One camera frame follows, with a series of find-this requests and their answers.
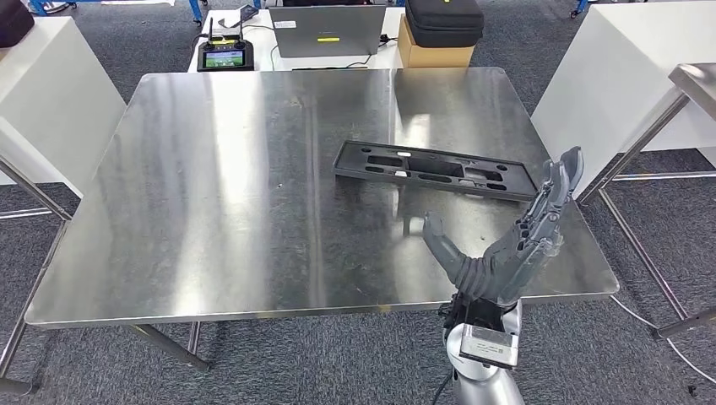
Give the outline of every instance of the laptop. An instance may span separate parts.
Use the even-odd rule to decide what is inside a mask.
[[[281,57],[375,55],[385,5],[269,8]]]

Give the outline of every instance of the gray carpet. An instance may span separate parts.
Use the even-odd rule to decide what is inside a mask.
[[[210,0],[214,8],[237,3]],[[507,70],[532,111],[566,51],[577,21],[567,0],[480,1],[487,26],[475,66]],[[144,73],[187,68],[198,29],[188,6],[110,7],[80,4],[76,18],[122,96]],[[148,44],[165,47],[145,57]],[[711,169],[698,152],[641,154],[631,172]],[[67,206],[66,189],[48,186]],[[622,183],[609,192],[689,311],[716,305],[716,182]],[[12,187],[0,207],[28,204]],[[621,280],[622,302],[658,323],[674,312],[597,201],[583,208]],[[19,310],[52,241],[49,217],[0,223],[0,339]],[[0,394],[0,403],[381,403],[426,404],[448,369],[433,312],[320,316],[208,324],[200,355],[208,373],[177,364],[119,327],[43,331],[30,327],[10,375],[34,379],[34,396]],[[186,341],[187,325],[160,329]],[[713,327],[680,335],[679,348],[716,374]],[[520,366],[515,372],[528,404],[709,404],[716,387],[697,375],[666,343],[610,300],[528,307]],[[696,397],[687,390],[696,387]],[[453,403],[448,388],[439,403]]]

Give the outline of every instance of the black plastic tray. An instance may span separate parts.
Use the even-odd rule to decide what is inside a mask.
[[[520,162],[380,143],[343,142],[334,173],[503,200],[532,201],[537,194]]]

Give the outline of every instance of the robotic hand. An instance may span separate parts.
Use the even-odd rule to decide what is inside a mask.
[[[559,219],[584,170],[582,150],[544,164],[540,192],[520,219],[483,257],[463,254],[428,213],[423,239],[458,292],[445,313],[447,353],[460,403],[521,404],[506,372],[517,365],[519,298],[561,245]]]

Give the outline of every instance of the black carrying case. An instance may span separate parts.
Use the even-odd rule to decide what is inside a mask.
[[[20,0],[0,0],[0,48],[15,46],[35,25]]]
[[[473,46],[485,27],[475,0],[406,0],[405,14],[415,44],[424,48]]]

